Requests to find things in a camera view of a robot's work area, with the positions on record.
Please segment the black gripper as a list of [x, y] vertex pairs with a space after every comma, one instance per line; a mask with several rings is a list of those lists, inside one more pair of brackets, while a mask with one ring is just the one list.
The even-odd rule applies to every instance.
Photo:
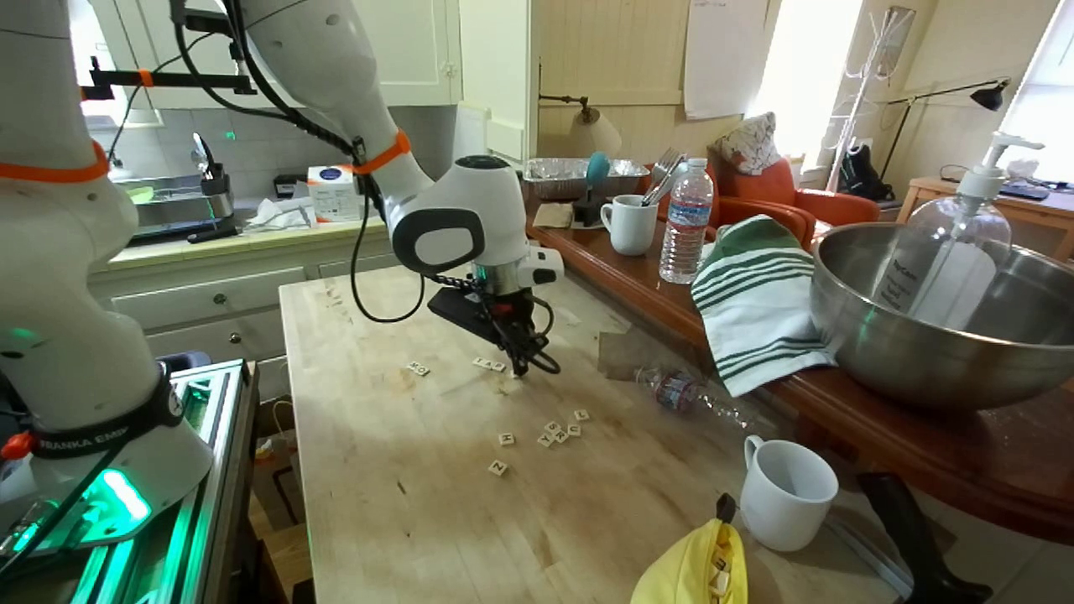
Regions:
[[480, 287], [438, 287], [431, 298], [431, 312], [503, 349], [518, 377], [523, 377], [542, 349], [542, 339], [534, 334], [534, 298], [528, 293], [491, 294]]

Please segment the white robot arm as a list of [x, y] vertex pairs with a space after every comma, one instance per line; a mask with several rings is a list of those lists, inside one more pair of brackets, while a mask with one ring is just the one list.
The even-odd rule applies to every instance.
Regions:
[[[503, 351], [534, 358], [534, 287], [565, 263], [528, 237], [518, 174], [468, 154], [427, 174], [391, 119], [352, 0], [238, 0], [227, 32], [271, 85], [274, 114], [337, 144], [380, 205], [403, 267]], [[139, 230], [80, 114], [66, 0], [0, 0], [0, 380], [4, 553], [142, 532], [214, 465], [143, 327], [90, 293]]]

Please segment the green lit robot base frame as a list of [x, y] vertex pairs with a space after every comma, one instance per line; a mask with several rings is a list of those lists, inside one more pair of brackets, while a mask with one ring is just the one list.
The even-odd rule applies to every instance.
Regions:
[[171, 377], [208, 471], [179, 499], [151, 504], [122, 463], [77, 481], [4, 532], [0, 604], [224, 604], [247, 504], [250, 369]]

